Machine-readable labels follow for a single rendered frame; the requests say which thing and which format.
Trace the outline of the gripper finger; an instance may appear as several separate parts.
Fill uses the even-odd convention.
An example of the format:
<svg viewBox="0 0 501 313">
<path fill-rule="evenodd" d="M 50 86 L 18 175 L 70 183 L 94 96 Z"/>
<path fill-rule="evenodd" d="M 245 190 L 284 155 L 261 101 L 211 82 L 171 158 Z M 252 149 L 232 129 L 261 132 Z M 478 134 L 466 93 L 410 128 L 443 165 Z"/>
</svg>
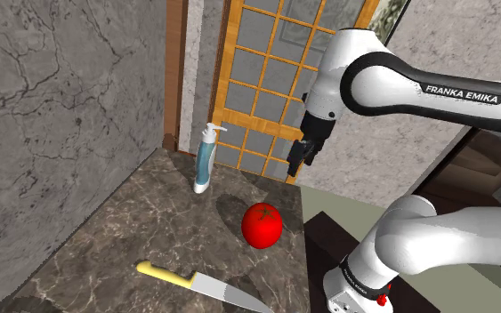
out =
<svg viewBox="0 0 501 313">
<path fill-rule="evenodd" d="M 322 141 L 295 140 L 287 156 L 287 174 L 295 177 L 301 163 L 311 165 L 315 156 L 322 149 Z"/>
</svg>

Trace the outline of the wooden lattice glass door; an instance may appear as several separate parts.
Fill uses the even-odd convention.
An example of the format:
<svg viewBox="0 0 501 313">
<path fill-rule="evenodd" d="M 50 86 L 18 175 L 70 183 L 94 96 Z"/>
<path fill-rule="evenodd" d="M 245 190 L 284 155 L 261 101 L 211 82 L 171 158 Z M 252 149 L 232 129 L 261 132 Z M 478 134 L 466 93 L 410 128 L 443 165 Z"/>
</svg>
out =
<svg viewBox="0 0 501 313">
<path fill-rule="evenodd" d="M 212 120 L 215 162 L 293 184 L 286 160 L 301 99 L 339 28 L 367 26 L 381 0 L 232 0 Z"/>
</svg>

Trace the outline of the red tomato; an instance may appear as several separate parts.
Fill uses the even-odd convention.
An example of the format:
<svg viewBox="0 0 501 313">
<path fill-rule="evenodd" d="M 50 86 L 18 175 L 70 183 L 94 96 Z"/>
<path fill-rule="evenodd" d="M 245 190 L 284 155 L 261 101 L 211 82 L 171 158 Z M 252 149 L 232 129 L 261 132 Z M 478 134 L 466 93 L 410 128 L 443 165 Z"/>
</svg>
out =
<svg viewBox="0 0 501 313">
<path fill-rule="evenodd" d="M 265 249 L 277 243 L 282 226 L 282 218 L 274 206 L 257 203 L 246 210 L 241 231 L 249 245 L 255 249 Z"/>
</svg>

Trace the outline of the blue white pump bottle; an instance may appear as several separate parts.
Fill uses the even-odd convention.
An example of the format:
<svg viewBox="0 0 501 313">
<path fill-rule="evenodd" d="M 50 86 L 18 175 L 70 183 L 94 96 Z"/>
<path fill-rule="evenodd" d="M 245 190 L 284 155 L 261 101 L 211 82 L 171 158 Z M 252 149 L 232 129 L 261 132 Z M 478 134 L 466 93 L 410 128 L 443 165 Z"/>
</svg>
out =
<svg viewBox="0 0 501 313">
<path fill-rule="evenodd" d="M 193 190 L 197 194 L 203 193 L 210 184 L 216 151 L 217 130 L 226 131 L 226 128 L 207 123 L 206 129 L 202 132 L 202 141 L 199 144 L 196 157 L 196 178 L 193 186 Z"/>
</svg>

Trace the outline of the yellow handled kitchen knife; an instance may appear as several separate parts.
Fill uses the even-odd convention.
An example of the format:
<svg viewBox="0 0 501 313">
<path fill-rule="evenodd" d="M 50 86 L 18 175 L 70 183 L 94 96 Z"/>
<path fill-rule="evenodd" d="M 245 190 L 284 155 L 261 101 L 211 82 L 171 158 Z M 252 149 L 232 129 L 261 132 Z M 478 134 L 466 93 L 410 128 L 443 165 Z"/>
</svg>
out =
<svg viewBox="0 0 501 313">
<path fill-rule="evenodd" d="M 197 271 L 192 277 L 185 278 L 168 269 L 156 267 L 150 261 L 137 263 L 136 270 L 144 275 L 161 279 L 244 309 L 259 313 L 273 313 L 269 306 L 251 294 Z"/>
</svg>

